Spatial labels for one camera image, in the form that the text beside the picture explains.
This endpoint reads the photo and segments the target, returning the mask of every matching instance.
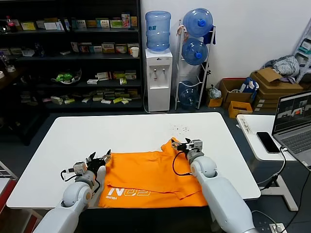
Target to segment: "orange t-shirt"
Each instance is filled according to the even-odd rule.
[[[171,140],[162,151],[113,153],[106,165],[100,207],[164,208],[205,206],[201,186],[193,176],[177,176],[173,159],[178,153]],[[185,155],[174,164],[178,173],[190,172]]]

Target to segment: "laptop screen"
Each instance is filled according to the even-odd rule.
[[[272,134],[306,123],[311,123],[311,91],[279,99]]]

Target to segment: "bottled water stand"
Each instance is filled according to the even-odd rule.
[[[199,84],[202,83],[202,87],[201,87],[201,90],[200,91],[200,97],[199,97],[199,101],[198,101],[198,106],[197,106],[197,109],[200,108],[200,104],[201,104],[201,99],[202,99],[202,94],[203,94],[203,90],[205,89],[205,87],[203,86],[203,84],[205,83],[205,80],[207,78],[207,72],[208,72],[208,60],[209,60],[209,55],[210,55],[210,51],[211,51],[211,48],[213,46],[213,41],[214,41],[214,37],[215,37],[215,32],[216,32],[216,27],[214,26],[212,31],[212,37],[211,37],[211,40],[210,40],[210,43],[208,44],[208,47],[207,47],[207,50],[208,50],[208,53],[207,53],[207,59],[206,59],[206,65],[205,67],[203,66],[203,63],[200,64],[200,66],[203,68],[204,70],[204,76],[203,76],[203,80],[202,82],[200,81],[199,79],[199,76],[196,75],[197,77],[197,81],[198,83],[194,84],[194,85],[186,85],[184,84],[183,82],[180,81],[180,76],[181,76],[181,70],[179,69],[181,67],[181,64],[182,62],[186,62],[185,59],[183,59],[182,57],[182,48],[183,48],[183,41],[184,41],[184,38],[185,38],[185,33],[187,32],[187,29],[182,25],[182,22],[181,20],[179,20],[179,27],[181,27],[181,34],[177,33],[177,62],[176,62],[176,66],[177,66],[177,87],[176,87],[176,94],[175,94],[175,110],[177,109],[177,104],[180,102],[179,101],[179,97],[178,97],[178,88],[179,88],[179,84],[181,83],[182,85],[184,86],[187,86],[187,87],[196,87],[198,86]]]

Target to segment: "laptop keyboard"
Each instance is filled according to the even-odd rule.
[[[306,131],[281,140],[288,149],[299,154],[311,149],[311,131]]]

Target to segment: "white cup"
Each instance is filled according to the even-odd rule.
[[[135,57],[135,58],[138,57],[138,55],[139,55],[139,47],[132,47],[131,50],[132,50],[132,56]]]

